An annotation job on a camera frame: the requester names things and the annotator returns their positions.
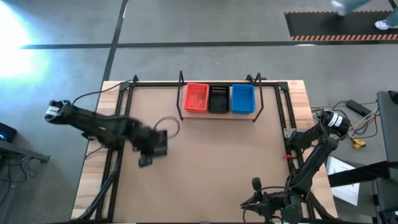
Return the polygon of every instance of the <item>person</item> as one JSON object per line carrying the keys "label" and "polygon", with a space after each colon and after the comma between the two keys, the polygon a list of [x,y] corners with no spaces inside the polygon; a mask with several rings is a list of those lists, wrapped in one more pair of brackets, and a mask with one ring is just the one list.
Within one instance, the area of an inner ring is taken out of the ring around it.
{"label": "person", "polygon": [[[371,0],[345,0],[345,2],[341,2],[339,0],[332,0],[331,5],[337,10],[339,16],[345,16],[370,1]],[[395,8],[387,19],[377,21],[374,25],[380,30],[398,29],[398,8]]]}

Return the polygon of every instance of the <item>pants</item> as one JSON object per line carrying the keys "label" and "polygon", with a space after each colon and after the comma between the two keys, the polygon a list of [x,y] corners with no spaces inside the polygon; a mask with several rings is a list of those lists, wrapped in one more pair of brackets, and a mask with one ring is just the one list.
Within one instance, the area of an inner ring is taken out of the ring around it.
{"label": "pants", "polygon": [[[346,0],[344,5],[346,6],[347,12],[352,12],[370,1],[371,0]],[[389,26],[398,26],[398,8],[394,9],[393,12],[388,16],[386,23]]]}

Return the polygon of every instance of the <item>black floor mat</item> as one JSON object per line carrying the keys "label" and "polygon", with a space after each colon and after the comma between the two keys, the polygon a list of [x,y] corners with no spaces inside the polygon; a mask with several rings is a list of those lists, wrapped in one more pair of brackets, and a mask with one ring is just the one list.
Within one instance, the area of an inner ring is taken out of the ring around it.
{"label": "black floor mat", "polygon": [[358,11],[341,17],[336,12],[285,12],[285,17],[293,40],[397,40],[398,29],[374,26],[390,13]]}

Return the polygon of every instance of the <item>black bin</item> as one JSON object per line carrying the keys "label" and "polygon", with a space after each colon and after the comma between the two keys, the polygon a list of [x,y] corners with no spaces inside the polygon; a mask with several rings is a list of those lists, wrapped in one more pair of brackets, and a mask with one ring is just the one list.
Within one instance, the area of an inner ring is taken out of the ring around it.
{"label": "black bin", "polygon": [[210,85],[209,86],[209,107],[210,113],[229,112],[229,86]]}

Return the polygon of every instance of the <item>blue bin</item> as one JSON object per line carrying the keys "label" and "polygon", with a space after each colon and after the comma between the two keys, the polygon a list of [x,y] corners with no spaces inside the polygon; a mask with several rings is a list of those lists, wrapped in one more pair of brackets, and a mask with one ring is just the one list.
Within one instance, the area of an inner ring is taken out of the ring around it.
{"label": "blue bin", "polygon": [[253,85],[232,85],[232,113],[251,114],[255,105]]}

